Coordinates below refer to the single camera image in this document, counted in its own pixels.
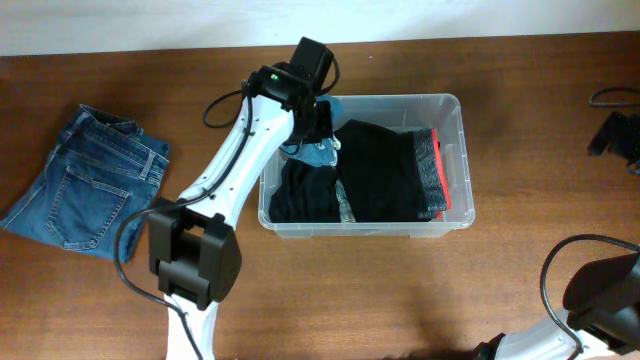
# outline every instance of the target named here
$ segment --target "wooden table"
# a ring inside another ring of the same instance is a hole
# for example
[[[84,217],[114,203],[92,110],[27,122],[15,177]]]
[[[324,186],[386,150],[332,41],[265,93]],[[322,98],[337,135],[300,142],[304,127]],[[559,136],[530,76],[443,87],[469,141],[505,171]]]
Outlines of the wooden table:
[[[244,265],[216,324],[218,357],[468,350],[543,318],[538,276],[555,243],[584,232],[638,241],[640,179],[624,160],[588,157],[586,147],[610,112],[590,108],[589,95],[640,86],[639,45],[640,33],[331,45],[343,74],[336,94],[460,99],[475,223],[440,239],[282,240],[258,222],[254,189],[237,229]],[[169,141],[161,195],[176,198],[228,133],[204,128],[203,109],[292,50],[1,58],[0,208],[35,179],[79,103],[137,119]],[[222,104],[212,119],[236,106]],[[154,291],[147,242],[145,231],[125,270]],[[623,253],[593,243],[564,251],[549,274],[553,304],[580,266]],[[125,288],[110,261],[2,232],[0,274],[3,359],[163,358],[167,310]]]

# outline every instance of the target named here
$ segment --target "red trim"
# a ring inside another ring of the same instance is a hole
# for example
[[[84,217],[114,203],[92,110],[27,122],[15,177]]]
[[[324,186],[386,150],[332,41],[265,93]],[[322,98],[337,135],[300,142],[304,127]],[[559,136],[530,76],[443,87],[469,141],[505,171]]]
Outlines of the red trim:
[[[431,129],[431,137],[433,138],[433,148],[436,153],[436,166],[438,167],[438,175],[440,176],[440,182],[442,183],[442,190],[444,190],[444,197],[447,199],[447,210],[451,209],[451,197],[449,196],[449,186],[447,185],[447,178],[444,177],[444,168],[442,167],[442,158],[440,157],[440,142],[438,141],[438,132],[436,129]]]

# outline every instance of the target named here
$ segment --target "clear plastic container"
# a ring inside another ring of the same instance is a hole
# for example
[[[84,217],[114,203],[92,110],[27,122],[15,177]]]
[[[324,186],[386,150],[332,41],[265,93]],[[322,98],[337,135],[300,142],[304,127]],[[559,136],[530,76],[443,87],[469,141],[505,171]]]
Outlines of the clear plastic container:
[[[260,175],[258,219],[262,226],[283,238],[330,236],[409,235],[414,238],[440,237],[455,229],[469,227],[476,216],[471,193],[467,148],[462,129],[460,102],[451,94],[339,96],[344,114],[334,120],[340,128],[356,119],[384,126],[397,132],[425,127],[438,130],[440,152],[452,208],[440,219],[402,223],[272,223],[269,220],[271,195],[280,187],[280,171],[286,157],[273,154]]]

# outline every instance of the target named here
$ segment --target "folded jeans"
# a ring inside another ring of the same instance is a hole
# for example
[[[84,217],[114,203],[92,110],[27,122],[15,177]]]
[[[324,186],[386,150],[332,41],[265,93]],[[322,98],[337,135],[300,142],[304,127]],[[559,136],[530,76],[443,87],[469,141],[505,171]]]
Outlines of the folded jeans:
[[[10,232],[66,250],[113,258],[123,220],[147,208],[169,161],[169,145],[134,121],[80,105],[60,131],[44,170],[0,221]],[[120,261],[130,259],[142,219],[129,223]]]

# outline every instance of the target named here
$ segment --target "white robotic arm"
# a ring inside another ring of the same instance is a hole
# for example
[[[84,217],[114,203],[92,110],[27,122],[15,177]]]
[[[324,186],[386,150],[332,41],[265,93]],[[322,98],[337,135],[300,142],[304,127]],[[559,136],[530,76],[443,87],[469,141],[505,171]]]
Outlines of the white robotic arm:
[[[249,98],[245,98],[242,109],[231,133],[222,144],[207,169],[185,191],[181,199],[199,196],[202,189],[209,189],[229,165],[242,140],[247,119]],[[264,96],[252,99],[253,121],[251,133],[237,162],[231,168],[224,181],[213,192],[213,198],[207,197],[200,202],[187,206],[187,209],[213,218],[216,214],[224,216],[224,223],[234,230],[240,210],[256,179],[262,172],[271,155],[284,143],[293,131],[293,112],[282,109],[278,101]],[[218,303],[212,302],[206,310],[199,310],[196,304],[177,294],[164,295],[167,302],[177,305],[187,313],[191,334],[200,349],[204,360],[215,359],[213,355],[213,329],[215,326]],[[167,360],[197,359],[178,315],[169,309],[169,338],[167,341]]]
[[[321,89],[331,63],[336,79]],[[306,38],[290,63],[263,66],[254,72],[244,88],[246,97],[231,133],[202,175],[182,192],[178,202],[159,199],[157,207],[130,216],[119,229],[117,238],[127,222],[149,214],[149,268],[158,276],[164,301],[126,278],[117,260],[118,240],[114,262],[127,286],[170,308],[168,360],[215,359],[218,303],[231,290],[242,264],[235,237],[240,211],[260,172],[283,143],[317,142],[331,135],[330,113],[316,106],[315,98],[328,92],[339,75],[333,54]],[[204,229],[202,236],[187,231],[194,226]],[[627,245],[630,250],[640,249]],[[611,264],[617,266],[619,276],[602,278],[599,283],[591,278],[608,268],[579,272],[565,293],[569,312],[555,319],[558,325],[561,321],[577,329],[576,341],[584,345],[577,359],[624,354],[640,347],[640,258],[636,255],[604,265]],[[612,286],[614,282],[622,285]],[[549,318],[525,332],[501,337],[496,345],[481,344],[474,360],[564,360],[577,352],[576,342],[567,334],[571,332],[563,332]]]
[[[235,126],[216,156],[202,175],[180,194],[181,199],[195,198],[202,193],[202,189],[211,188],[229,165],[247,125],[248,100],[248,98],[244,99]],[[213,192],[213,198],[208,197],[187,206],[187,209],[207,218],[221,214],[225,218],[225,224],[234,229],[240,210],[262,169],[271,155],[289,139],[293,132],[293,111],[283,110],[282,103],[259,95],[252,100],[252,106],[251,135],[235,166]]]

